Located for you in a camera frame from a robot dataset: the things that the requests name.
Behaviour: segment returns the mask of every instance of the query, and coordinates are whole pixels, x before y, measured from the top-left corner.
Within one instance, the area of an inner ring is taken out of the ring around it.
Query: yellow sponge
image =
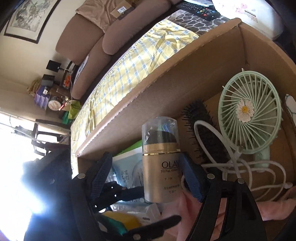
[[[103,215],[121,222],[128,231],[130,231],[131,229],[142,227],[138,219],[131,214],[107,211],[104,212]]]

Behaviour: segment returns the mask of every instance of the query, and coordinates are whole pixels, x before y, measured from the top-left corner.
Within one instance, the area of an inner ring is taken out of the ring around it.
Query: black hairbrush bristles
[[[214,126],[214,123],[212,121],[212,118],[209,115],[209,112],[207,111],[203,102],[201,100],[197,100],[192,104],[190,104],[189,106],[187,106],[184,109],[183,113],[184,113],[183,120],[187,121],[186,126],[188,126],[189,131],[192,132],[191,138],[195,138],[195,142],[193,143],[193,145],[198,145],[198,148],[196,151],[200,151],[202,154],[199,157],[202,157],[206,163],[211,163],[211,161],[209,160],[207,155],[204,153],[202,148],[199,147],[199,143],[194,133],[194,123],[196,121],[199,121],[199,120],[205,121],[210,125]],[[208,152],[211,154],[213,159],[218,163],[226,163],[228,161],[228,158],[225,152],[225,147],[222,144],[222,142],[219,140],[219,138],[213,132],[211,132],[208,128],[202,125],[198,125],[197,128],[204,146],[206,147]],[[216,167],[210,168],[209,171],[213,173],[215,176],[218,175],[219,177],[222,177],[221,171]]]

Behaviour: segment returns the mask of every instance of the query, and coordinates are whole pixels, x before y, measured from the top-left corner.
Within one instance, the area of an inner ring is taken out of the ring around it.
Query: fan grille
[[[243,71],[224,87],[218,109],[219,126],[233,149],[254,154],[270,146],[281,124],[281,101],[262,74]]]

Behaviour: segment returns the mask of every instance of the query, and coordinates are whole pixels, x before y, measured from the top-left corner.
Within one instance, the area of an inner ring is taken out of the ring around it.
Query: olay bottle
[[[177,121],[157,117],[142,126],[145,199],[172,202],[181,192],[179,135]]]

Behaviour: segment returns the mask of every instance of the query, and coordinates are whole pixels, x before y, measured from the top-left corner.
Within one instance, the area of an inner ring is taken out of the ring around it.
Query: picture frame
[[[26,0],[9,19],[4,36],[39,43],[43,30],[61,0]]]

